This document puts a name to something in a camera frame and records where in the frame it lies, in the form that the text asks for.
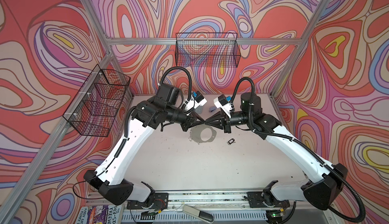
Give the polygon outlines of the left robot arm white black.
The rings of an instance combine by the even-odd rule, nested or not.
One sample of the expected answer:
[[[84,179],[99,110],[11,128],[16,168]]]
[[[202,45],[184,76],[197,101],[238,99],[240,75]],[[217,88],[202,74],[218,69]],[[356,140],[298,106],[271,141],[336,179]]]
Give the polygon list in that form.
[[[188,77],[188,96],[180,107],[175,105],[180,89],[164,82],[172,71],[183,71]],[[186,132],[202,123],[195,116],[195,108],[205,102],[204,98],[196,101],[192,94],[192,79],[187,69],[180,66],[167,69],[159,82],[156,95],[129,109],[120,140],[103,163],[95,170],[86,171],[84,181],[95,188],[102,198],[116,206],[127,200],[150,204],[152,187],[146,183],[135,184],[125,180],[128,167],[143,143],[157,128],[180,124]]]

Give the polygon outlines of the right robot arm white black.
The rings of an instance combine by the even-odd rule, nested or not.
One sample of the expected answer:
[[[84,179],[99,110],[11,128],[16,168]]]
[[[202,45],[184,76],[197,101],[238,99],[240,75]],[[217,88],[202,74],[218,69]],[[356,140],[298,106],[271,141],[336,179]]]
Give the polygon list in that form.
[[[307,201],[319,210],[330,210],[352,223],[360,223],[366,218],[365,205],[360,195],[346,180],[348,169],[319,156],[276,117],[264,113],[250,78],[239,79],[233,95],[218,96],[214,99],[214,105],[220,112],[207,119],[206,125],[220,128],[226,133],[230,133],[234,126],[247,125],[248,131],[279,149],[305,174],[306,179],[301,181],[272,181],[267,187],[265,198],[270,201]],[[359,212],[355,217],[347,216],[331,206],[343,189],[348,189],[357,203]]]

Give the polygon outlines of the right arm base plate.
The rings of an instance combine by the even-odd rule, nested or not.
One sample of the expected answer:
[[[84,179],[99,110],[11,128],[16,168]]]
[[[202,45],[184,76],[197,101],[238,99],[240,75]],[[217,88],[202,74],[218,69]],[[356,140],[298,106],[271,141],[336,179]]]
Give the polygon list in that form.
[[[288,200],[279,201],[273,195],[264,192],[247,192],[244,199],[249,202],[250,208],[287,209],[290,207]]]

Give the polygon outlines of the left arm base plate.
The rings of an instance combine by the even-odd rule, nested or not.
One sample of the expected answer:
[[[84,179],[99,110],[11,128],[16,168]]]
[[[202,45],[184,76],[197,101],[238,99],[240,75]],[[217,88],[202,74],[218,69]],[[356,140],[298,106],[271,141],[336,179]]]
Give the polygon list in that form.
[[[145,202],[128,201],[128,210],[164,210],[168,207],[169,194],[167,192],[155,193]]]

